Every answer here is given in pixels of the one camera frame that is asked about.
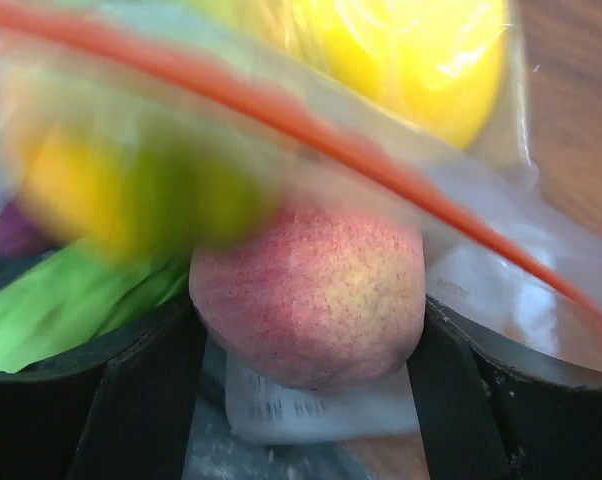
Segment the white label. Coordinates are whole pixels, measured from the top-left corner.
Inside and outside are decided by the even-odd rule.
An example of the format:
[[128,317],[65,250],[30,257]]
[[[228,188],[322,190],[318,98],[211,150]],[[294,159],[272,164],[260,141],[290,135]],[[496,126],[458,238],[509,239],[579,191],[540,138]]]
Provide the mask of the white label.
[[361,387],[284,388],[228,356],[226,413],[232,433],[254,443],[333,442],[418,431],[407,367]]

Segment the wooden surface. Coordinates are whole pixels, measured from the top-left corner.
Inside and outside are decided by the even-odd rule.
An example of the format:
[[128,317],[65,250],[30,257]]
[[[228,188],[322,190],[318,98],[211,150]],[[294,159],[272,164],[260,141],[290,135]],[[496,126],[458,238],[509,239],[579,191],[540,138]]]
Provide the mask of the wooden surface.
[[[532,157],[555,208],[602,235],[602,0],[520,0]],[[352,442],[381,478],[422,480],[418,438]]]

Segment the green vegetable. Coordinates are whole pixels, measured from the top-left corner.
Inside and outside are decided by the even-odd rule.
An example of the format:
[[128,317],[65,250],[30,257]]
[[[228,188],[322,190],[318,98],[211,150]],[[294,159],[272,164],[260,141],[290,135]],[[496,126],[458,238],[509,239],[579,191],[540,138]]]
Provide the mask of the green vegetable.
[[0,371],[18,372],[134,320],[187,284],[187,263],[106,263],[75,243],[0,291]]

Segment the blurry fruit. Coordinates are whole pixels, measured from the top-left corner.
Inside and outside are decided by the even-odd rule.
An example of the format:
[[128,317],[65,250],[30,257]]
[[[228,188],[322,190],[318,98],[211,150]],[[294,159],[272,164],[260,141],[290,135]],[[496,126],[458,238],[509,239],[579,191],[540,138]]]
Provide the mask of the blurry fruit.
[[169,255],[232,246],[275,213],[280,184],[251,171],[277,153],[272,139],[186,97],[162,103],[156,85],[55,66],[24,60],[0,77],[3,166],[55,238],[86,237],[116,259]]
[[506,0],[188,3],[458,148],[486,124],[504,77]]

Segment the purple object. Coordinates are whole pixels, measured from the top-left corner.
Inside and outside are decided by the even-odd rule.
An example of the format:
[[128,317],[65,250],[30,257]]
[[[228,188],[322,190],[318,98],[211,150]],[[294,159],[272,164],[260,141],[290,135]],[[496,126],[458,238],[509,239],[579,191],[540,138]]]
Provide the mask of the purple object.
[[13,203],[1,212],[0,257],[34,255],[51,246],[51,241]]

